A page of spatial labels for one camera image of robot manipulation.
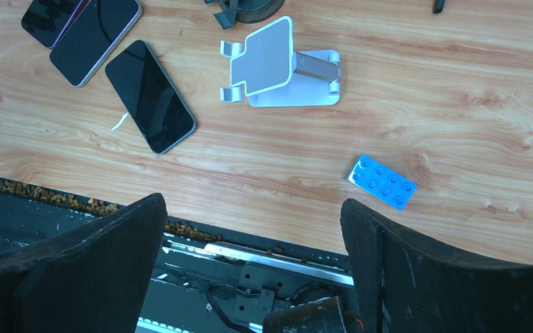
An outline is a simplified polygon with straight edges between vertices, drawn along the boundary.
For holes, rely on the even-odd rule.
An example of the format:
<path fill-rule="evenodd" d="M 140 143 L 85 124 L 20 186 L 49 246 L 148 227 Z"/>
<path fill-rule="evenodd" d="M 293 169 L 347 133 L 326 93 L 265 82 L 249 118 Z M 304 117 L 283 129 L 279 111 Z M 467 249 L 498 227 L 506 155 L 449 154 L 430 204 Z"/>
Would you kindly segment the pink phone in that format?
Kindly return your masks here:
<path fill-rule="evenodd" d="M 33 0 L 24 13 L 21 26 L 40 44 L 52 49 L 89 0 Z"/>

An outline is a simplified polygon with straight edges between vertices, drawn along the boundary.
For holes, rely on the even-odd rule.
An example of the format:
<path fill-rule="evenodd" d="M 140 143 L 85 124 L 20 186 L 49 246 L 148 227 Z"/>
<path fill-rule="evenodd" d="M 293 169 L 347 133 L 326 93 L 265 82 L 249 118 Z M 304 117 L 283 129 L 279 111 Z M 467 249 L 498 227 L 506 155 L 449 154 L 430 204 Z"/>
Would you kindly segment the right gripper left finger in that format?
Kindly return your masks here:
<path fill-rule="evenodd" d="M 134 332 L 167 209 L 150 194 L 0 254 L 0 332 Z"/>

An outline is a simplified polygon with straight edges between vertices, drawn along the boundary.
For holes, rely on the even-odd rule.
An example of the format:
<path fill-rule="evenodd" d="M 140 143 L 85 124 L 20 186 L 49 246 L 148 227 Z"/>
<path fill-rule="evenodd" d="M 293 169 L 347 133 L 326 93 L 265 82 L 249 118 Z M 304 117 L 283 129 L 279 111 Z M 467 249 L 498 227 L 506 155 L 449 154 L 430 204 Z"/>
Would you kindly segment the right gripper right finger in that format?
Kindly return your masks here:
<path fill-rule="evenodd" d="M 533 265 L 451 246 L 352 198 L 340 224 L 365 332 L 533 332 Z"/>

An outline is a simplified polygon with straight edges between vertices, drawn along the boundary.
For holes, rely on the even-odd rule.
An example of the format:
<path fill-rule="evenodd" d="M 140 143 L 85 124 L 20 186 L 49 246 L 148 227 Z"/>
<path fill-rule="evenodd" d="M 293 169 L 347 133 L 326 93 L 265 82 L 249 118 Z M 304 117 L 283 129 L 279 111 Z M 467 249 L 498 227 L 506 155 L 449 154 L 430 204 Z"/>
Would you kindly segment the teal smartphone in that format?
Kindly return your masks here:
<path fill-rule="evenodd" d="M 194 115 L 145 41 L 130 44 L 105 74 L 154 153 L 166 153 L 196 130 Z"/>

